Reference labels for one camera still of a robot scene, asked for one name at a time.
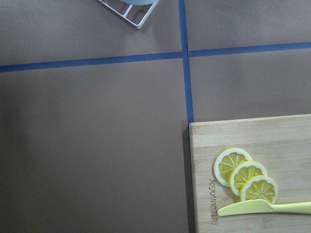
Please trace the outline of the yellow plastic knife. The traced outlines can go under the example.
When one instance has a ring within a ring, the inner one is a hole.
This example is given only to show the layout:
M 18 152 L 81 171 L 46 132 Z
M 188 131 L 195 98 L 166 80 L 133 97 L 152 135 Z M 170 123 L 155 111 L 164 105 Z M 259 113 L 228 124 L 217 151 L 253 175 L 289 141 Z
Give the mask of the yellow plastic knife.
M 290 213 L 290 214 L 310 214 L 311 203 L 300 202 L 290 204 L 270 204 L 265 200 L 247 200 L 237 202 L 217 211 L 219 216 L 231 216 L 240 214 L 257 213 Z

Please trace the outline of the lemon slice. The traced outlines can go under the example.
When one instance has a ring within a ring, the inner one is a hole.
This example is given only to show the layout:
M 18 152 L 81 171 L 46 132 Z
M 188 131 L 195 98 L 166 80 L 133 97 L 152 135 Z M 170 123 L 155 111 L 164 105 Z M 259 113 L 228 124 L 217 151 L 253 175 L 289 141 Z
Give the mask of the lemon slice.
M 240 148 L 228 148 L 222 151 L 214 161 L 215 178 L 225 187 L 230 187 L 229 177 L 234 168 L 242 162 L 252 161 L 251 155 Z
M 264 175 L 250 178 L 240 189 L 240 201 L 260 199 L 275 204 L 278 195 L 279 190 L 276 182 Z
M 256 161 L 245 161 L 238 164 L 229 176 L 229 184 L 231 191 L 236 195 L 240 195 L 242 186 L 252 177 L 264 175 L 268 176 L 268 172 L 263 164 Z

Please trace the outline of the light blue cup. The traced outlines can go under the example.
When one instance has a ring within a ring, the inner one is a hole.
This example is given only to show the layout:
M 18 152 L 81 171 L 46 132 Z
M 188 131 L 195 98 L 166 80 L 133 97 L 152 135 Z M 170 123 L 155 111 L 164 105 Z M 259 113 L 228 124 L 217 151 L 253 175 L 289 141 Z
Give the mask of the light blue cup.
M 120 0 L 120 1 L 132 5 L 149 5 L 157 2 L 157 0 Z

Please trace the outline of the bamboo cutting board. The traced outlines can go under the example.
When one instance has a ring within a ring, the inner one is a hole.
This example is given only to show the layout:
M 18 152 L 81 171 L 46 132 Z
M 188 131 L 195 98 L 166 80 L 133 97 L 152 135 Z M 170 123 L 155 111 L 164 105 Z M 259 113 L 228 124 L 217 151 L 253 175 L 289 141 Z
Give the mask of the bamboo cutting board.
M 278 185 L 278 204 L 311 199 L 310 115 L 264 117 L 190 124 L 190 149 L 196 230 L 199 233 L 308 233 L 304 214 L 218 216 L 239 201 L 214 176 L 216 157 L 241 148 L 262 163 Z

